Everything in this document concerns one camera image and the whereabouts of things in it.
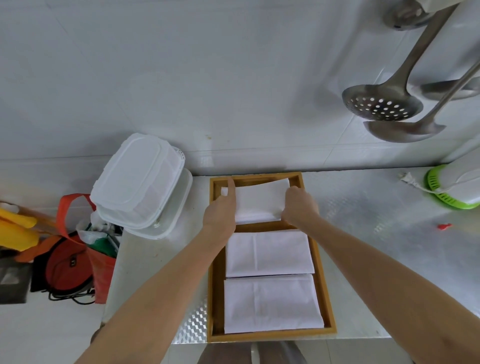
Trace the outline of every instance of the red plastic bag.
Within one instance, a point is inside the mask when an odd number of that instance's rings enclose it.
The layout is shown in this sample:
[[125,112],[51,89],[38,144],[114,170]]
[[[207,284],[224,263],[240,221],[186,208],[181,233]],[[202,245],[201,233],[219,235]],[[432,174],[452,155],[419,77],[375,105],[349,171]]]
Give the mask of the red plastic bag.
[[78,197],[84,196],[92,209],[95,211],[96,206],[90,200],[89,194],[68,194],[60,199],[59,208],[57,211],[57,229],[60,234],[76,243],[85,247],[90,264],[93,271],[93,282],[95,287],[95,303],[106,303],[108,290],[110,289],[110,283],[112,282],[113,268],[115,267],[115,258],[104,255],[94,249],[91,249],[85,243],[79,243],[68,236],[67,229],[65,228],[65,217],[67,216],[68,209],[72,204],[72,201]]

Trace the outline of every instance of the stacked plastic containers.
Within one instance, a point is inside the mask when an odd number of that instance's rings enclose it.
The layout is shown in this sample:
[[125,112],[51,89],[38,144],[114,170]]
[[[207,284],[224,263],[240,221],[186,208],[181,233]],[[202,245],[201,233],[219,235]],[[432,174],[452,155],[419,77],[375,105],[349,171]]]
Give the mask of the stacked plastic containers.
[[90,198],[103,220],[128,231],[148,228],[162,213],[184,164],[184,154],[167,141],[135,133],[107,163]]

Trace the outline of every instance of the folded white napkin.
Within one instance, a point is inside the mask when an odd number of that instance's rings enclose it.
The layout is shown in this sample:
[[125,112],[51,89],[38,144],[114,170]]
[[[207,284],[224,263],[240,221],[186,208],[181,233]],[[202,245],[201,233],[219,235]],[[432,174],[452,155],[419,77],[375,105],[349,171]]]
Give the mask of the folded white napkin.
[[[283,180],[237,187],[237,224],[278,221],[285,208],[285,192],[290,187],[288,178]],[[222,187],[221,193],[226,196],[227,187]]]
[[323,327],[311,274],[225,280],[226,334]]
[[300,230],[237,232],[227,244],[227,278],[314,273]]

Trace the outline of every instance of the metal utensil handle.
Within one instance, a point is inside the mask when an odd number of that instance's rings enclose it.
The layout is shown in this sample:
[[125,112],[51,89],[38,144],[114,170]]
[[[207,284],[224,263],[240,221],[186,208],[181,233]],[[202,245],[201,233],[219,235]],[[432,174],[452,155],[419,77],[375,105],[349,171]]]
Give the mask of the metal utensil handle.
[[452,97],[455,95],[455,93],[460,90],[463,86],[465,86],[468,81],[470,81],[473,76],[480,70],[480,60],[477,61],[473,66],[470,67],[470,69],[461,77],[459,80],[455,83],[455,86],[453,86],[450,91],[448,91],[441,99],[438,101],[438,103],[435,105],[435,107],[429,111],[427,116],[434,116],[436,113],[438,113],[443,107],[449,102]]
[[405,61],[392,75],[392,77],[384,82],[384,85],[402,85],[404,89],[407,87],[408,77],[410,76],[410,72],[412,72],[413,67],[418,62],[430,43],[435,39],[438,32],[440,32],[440,29],[442,29],[443,25],[447,22],[448,18],[452,15],[457,6],[458,4],[455,4],[435,13]]

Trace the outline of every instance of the pants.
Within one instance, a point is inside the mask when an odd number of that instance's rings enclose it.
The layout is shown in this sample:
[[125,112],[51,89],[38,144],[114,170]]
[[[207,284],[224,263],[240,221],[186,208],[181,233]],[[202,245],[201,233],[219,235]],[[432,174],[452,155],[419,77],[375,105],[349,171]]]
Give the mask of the pants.
[[197,364],[307,364],[307,361],[294,341],[261,341],[208,344]]

